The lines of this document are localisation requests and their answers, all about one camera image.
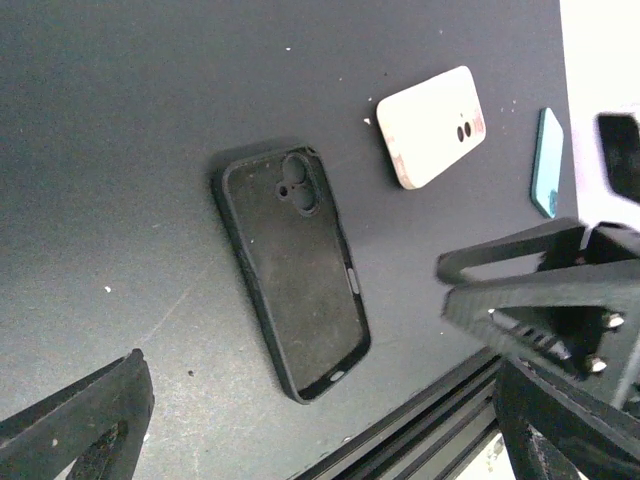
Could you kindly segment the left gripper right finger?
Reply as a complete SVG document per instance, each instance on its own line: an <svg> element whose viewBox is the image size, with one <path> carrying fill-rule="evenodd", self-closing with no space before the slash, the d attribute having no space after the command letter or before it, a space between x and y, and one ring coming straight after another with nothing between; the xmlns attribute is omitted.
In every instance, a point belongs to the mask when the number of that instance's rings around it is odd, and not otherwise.
<svg viewBox="0 0 640 480"><path fill-rule="evenodd" d="M549 221L442 254L443 317L502 359L494 409L518 479L639 475L639 234Z"/></svg>

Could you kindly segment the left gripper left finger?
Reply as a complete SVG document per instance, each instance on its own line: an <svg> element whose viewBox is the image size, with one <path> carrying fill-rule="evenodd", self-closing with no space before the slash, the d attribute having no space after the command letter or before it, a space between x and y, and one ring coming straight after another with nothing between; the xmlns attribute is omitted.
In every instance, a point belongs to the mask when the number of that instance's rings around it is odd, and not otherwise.
<svg viewBox="0 0 640 480"><path fill-rule="evenodd" d="M154 408L143 352L134 349L1 422L1 477L133 477Z"/></svg>

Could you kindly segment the beige phone case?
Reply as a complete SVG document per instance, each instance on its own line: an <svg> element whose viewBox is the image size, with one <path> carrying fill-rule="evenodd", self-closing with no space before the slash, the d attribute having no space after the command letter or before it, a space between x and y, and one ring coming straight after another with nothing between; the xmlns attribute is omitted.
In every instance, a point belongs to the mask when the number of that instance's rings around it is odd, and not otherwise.
<svg viewBox="0 0 640 480"><path fill-rule="evenodd" d="M398 182L406 190L427 185L479 146L487 133L466 66L382 99L376 116Z"/></svg>

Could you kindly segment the black phone case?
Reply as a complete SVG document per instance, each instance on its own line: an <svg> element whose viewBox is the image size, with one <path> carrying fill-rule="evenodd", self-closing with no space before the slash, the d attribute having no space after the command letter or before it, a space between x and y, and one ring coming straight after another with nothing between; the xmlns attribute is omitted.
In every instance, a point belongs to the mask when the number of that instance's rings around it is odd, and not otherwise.
<svg viewBox="0 0 640 480"><path fill-rule="evenodd" d="M322 158L287 139L227 149L210 185L282 389L309 404L371 345Z"/></svg>

